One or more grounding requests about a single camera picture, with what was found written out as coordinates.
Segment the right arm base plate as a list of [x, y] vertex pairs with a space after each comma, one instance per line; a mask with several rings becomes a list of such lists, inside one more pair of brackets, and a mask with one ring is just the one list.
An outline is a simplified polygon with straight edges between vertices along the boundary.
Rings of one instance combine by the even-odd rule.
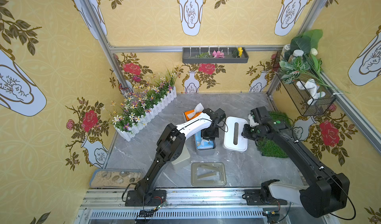
[[269, 191], [263, 189], [245, 189], [242, 198], [246, 200], [248, 206], [253, 205], [287, 205], [288, 202], [274, 198]]

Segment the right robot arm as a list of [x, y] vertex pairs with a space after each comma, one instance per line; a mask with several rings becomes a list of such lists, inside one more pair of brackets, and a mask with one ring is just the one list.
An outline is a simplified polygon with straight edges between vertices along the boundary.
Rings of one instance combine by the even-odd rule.
[[273, 120], [266, 107], [252, 109], [249, 115], [254, 126], [244, 125], [242, 136], [259, 141], [263, 138], [275, 142], [291, 159], [305, 178], [306, 186], [283, 184], [278, 180], [264, 182], [263, 197], [293, 202], [314, 218], [346, 207], [350, 181], [343, 173], [336, 174], [325, 166], [296, 138], [291, 126]]

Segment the grey tissue box base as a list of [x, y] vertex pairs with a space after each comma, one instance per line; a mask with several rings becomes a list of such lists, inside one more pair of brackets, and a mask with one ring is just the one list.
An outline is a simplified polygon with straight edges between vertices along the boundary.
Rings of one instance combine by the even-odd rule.
[[195, 147], [195, 150], [196, 150], [196, 153], [199, 155], [199, 156], [209, 156], [209, 155], [213, 155], [216, 151], [216, 144], [215, 144], [215, 140], [212, 139], [214, 141], [214, 148], [213, 149], [210, 149], [210, 150], [197, 150], [196, 147]]

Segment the beige tissue box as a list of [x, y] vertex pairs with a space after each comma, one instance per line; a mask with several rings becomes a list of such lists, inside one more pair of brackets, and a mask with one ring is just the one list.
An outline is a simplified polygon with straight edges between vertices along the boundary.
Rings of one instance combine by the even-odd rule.
[[191, 164], [191, 156], [188, 148], [184, 145], [180, 156], [172, 162], [172, 168], [174, 170], [180, 170]]

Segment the blue tissue paper pack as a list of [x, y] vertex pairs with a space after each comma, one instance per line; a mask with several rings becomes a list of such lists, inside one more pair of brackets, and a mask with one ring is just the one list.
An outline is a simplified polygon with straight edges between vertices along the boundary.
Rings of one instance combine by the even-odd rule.
[[214, 148], [214, 141], [203, 139], [199, 131], [195, 134], [195, 146], [197, 150], [210, 150]]

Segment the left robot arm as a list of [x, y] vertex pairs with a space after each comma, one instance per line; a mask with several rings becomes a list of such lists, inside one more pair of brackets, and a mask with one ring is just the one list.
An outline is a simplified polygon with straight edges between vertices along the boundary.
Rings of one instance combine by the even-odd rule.
[[218, 138], [219, 130], [222, 128], [219, 124], [224, 119], [226, 114], [222, 109], [214, 112], [207, 108], [186, 123], [168, 124], [157, 141], [156, 154], [146, 175], [137, 182], [134, 190], [128, 192], [126, 206], [148, 205], [157, 193], [155, 191], [157, 179], [169, 162], [179, 158], [186, 140], [199, 131], [205, 140]]

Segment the white tissue box lid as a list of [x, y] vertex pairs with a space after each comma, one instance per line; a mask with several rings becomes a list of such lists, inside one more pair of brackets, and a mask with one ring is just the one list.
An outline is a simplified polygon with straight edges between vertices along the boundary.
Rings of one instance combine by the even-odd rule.
[[226, 119], [227, 131], [224, 135], [223, 147], [227, 150], [245, 152], [248, 148], [248, 140], [242, 136], [244, 125], [248, 124], [245, 119], [228, 117]]

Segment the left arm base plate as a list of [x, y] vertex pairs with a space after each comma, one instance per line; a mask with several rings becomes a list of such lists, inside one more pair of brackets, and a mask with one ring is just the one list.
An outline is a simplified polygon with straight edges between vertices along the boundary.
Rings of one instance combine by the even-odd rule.
[[129, 191], [127, 200], [125, 201], [126, 207], [143, 207], [154, 206], [157, 207], [166, 200], [166, 190], [154, 190], [149, 192], [143, 197], [143, 195], [135, 190]]

